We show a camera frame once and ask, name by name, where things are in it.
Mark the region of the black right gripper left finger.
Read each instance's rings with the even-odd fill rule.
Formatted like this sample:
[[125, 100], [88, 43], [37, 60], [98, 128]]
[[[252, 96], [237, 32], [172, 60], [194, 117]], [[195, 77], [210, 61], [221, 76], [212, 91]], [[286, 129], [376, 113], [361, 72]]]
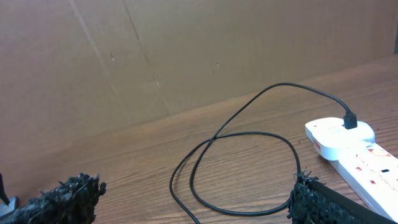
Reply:
[[81, 173], [59, 186], [30, 198], [27, 204], [1, 219], [1, 224], [92, 224], [95, 207], [106, 193], [100, 177]]

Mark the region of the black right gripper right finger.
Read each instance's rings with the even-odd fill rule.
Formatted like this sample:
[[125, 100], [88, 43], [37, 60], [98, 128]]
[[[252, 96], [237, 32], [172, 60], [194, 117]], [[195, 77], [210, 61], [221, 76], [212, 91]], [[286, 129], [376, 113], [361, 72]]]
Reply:
[[287, 218], [295, 224], [395, 224], [328, 188], [304, 171], [295, 174]]

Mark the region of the white charger adapter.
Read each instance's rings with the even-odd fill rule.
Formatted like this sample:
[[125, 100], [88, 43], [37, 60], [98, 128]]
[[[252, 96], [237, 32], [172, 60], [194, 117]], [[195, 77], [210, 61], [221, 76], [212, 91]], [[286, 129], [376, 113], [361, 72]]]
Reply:
[[314, 149], [328, 161], [338, 161], [376, 142], [375, 133], [367, 123], [346, 129], [341, 118], [321, 118], [305, 124], [305, 134]]

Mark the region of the white power strip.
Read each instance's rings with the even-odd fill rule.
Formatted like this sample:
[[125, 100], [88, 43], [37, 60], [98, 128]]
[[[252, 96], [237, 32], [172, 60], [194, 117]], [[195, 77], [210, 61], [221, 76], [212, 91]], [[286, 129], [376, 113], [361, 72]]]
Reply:
[[370, 210], [397, 221], [397, 158], [376, 143], [360, 142], [330, 162]]

